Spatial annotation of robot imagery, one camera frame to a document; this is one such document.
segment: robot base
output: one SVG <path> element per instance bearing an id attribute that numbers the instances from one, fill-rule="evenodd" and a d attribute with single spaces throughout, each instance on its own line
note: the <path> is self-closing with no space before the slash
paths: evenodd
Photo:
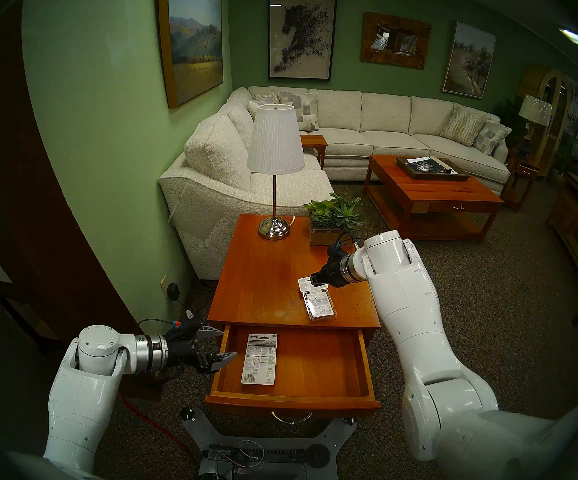
<path id="1" fill-rule="evenodd" d="M 304 463 L 272 463 L 263 461 L 262 465 L 252 468 L 254 471 L 249 471 L 247 468 L 238 468 L 238 475 L 236 478 L 244 479 L 266 479 L 275 478 L 279 480 L 337 480 L 338 467 L 336 465 L 336 456 L 340 447 L 346 442 L 358 426 L 357 420 L 354 418 L 335 418 L 317 437 L 307 438 L 255 438 L 255 437 L 236 437 L 229 435 L 222 435 L 205 416 L 201 409 L 198 408 L 184 408 L 180 412 L 183 419 L 183 424 L 191 435 L 192 439 L 200 448 L 201 452 L 205 452 L 212 444 L 220 444 L 221 446 L 238 448 L 238 445 L 243 440 L 253 440 L 265 448 L 266 451 L 273 450 L 295 450 L 304 449 L 305 451 L 313 445 L 319 444 L 325 446 L 329 450 L 329 462 L 320 468 L 315 468 L 305 461 Z M 243 445 L 245 449 L 254 447 L 248 443 Z M 205 473 L 215 474 L 215 461 L 207 459 L 202 455 L 200 459 L 200 467 L 198 469 L 198 476 Z M 224 461 L 217 461 L 218 469 L 222 475 L 229 471 L 231 464 L 226 459 Z"/>

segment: green wall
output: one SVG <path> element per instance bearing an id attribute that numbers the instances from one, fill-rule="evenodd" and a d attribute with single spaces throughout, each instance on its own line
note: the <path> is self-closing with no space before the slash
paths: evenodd
<path id="1" fill-rule="evenodd" d="M 172 319 L 180 305 L 164 298 L 160 279 L 177 282 L 184 298 L 194 275 L 158 177 L 231 93 L 228 23 L 222 0 L 224 83 L 169 110 L 156 0 L 24 2 L 26 79 L 42 141 L 74 217 L 138 320 Z"/>
<path id="2" fill-rule="evenodd" d="M 233 87 L 298 86 L 380 92 L 456 101 L 489 111 L 513 97 L 530 63 L 560 69 L 578 82 L 578 67 L 531 31 L 470 0 L 338 0 L 330 81 L 268 78 L 268 1 L 229 0 Z M 365 12 L 410 17 L 432 25 L 423 70 L 360 61 Z M 442 93 L 455 21 L 495 34 L 496 49 L 482 100 Z"/>

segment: coffee table drawer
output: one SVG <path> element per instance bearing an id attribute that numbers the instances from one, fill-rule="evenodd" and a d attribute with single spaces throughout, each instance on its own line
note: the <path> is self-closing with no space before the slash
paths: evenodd
<path id="1" fill-rule="evenodd" d="M 274 385 L 241 383 L 249 334 L 278 334 Z M 235 360 L 213 377 L 214 411 L 278 417 L 364 417 L 380 408 L 360 330 L 228 324 L 221 352 Z"/>
<path id="2" fill-rule="evenodd" d="M 431 201 L 427 213 L 455 213 L 464 211 L 470 213 L 489 213 L 491 203 L 478 201 Z"/>

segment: drawer handle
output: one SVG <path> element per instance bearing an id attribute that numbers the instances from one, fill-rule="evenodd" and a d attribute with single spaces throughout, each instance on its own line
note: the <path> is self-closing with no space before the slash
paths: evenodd
<path id="1" fill-rule="evenodd" d="M 307 421 L 309 418 L 311 418 L 313 416 L 313 413 L 309 413 L 308 415 L 306 415 L 302 420 L 298 420 L 298 421 L 292 421 L 292 422 L 288 422 L 283 420 L 282 418 L 280 418 L 278 415 L 275 414 L 275 411 L 271 411 L 271 414 L 274 416 L 274 418 L 278 421 L 281 421 L 282 423 L 286 423 L 287 425 L 296 425 L 297 423 L 302 423 Z"/>

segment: lampshade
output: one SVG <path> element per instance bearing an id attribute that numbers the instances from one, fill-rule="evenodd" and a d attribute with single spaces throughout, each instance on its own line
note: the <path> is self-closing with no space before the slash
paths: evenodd
<path id="1" fill-rule="evenodd" d="M 292 174 L 304 168 L 304 151 L 292 105 L 258 107 L 247 166 L 252 172 L 269 175 Z"/>
<path id="2" fill-rule="evenodd" d="M 551 118 L 551 105 L 542 99 L 526 94 L 519 115 L 534 124 L 548 126 Z"/>

